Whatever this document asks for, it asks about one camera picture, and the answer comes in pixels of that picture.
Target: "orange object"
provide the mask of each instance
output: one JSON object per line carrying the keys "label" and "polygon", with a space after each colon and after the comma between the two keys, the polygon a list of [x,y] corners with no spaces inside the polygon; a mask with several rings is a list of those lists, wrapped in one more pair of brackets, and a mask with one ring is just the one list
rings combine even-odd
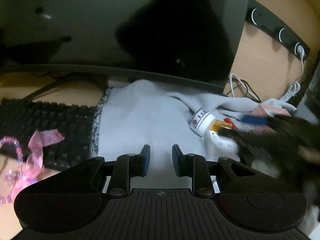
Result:
{"label": "orange object", "polygon": [[210,130],[214,132],[220,131],[221,128],[232,129],[232,124],[216,119],[210,125]]}

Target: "red object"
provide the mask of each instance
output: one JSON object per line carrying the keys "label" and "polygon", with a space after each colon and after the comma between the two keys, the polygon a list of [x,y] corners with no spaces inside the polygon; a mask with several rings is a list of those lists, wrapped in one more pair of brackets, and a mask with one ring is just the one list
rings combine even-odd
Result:
{"label": "red object", "polygon": [[236,125],[230,120],[230,118],[225,118],[223,119],[226,123],[230,123],[232,125],[232,129],[233,130],[237,130],[238,128],[236,127]]}

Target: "gray towel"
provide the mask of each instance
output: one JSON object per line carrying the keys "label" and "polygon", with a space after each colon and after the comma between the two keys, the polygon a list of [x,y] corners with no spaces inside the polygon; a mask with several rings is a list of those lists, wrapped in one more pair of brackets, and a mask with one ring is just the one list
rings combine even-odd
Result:
{"label": "gray towel", "polygon": [[[295,110],[289,104],[274,101]],[[106,161],[128,153],[138,154],[144,144],[151,147],[148,175],[131,179],[137,188],[190,188],[190,178],[178,178],[172,164],[172,145],[184,154],[205,156],[204,139],[190,130],[188,121],[204,108],[218,119],[240,118],[258,104],[248,98],[228,98],[194,88],[139,80],[124,88],[113,88],[102,108],[98,155]]]}

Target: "monitor screen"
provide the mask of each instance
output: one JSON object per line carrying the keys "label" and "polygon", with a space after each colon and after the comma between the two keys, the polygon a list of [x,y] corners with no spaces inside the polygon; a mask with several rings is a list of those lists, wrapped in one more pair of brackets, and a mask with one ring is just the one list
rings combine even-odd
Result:
{"label": "monitor screen", "polygon": [[61,66],[66,71],[86,71],[91,66],[94,71],[93,66],[99,66],[106,74],[147,79],[158,75],[163,81],[170,77],[170,82],[207,84],[205,88],[212,84],[220,90],[233,64],[248,3],[6,1],[0,9],[5,15],[0,22],[1,54],[20,64],[20,69],[40,64],[44,71]]}

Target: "black keyboard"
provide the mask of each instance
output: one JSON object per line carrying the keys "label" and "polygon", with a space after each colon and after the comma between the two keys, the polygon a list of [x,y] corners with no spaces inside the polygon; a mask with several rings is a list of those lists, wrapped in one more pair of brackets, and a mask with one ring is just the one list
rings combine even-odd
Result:
{"label": "black keyboard", "polygon": [[[43,148],[43,162],[47,168],[63,171],[89,158],[95,111],[94,106],[3,99],[0,105],[0,138],[18,138],[26,161],[33,133],[58,129],[65,139]],[[1,153],[17,158],[15,148],[10,145],[4,145]]]}

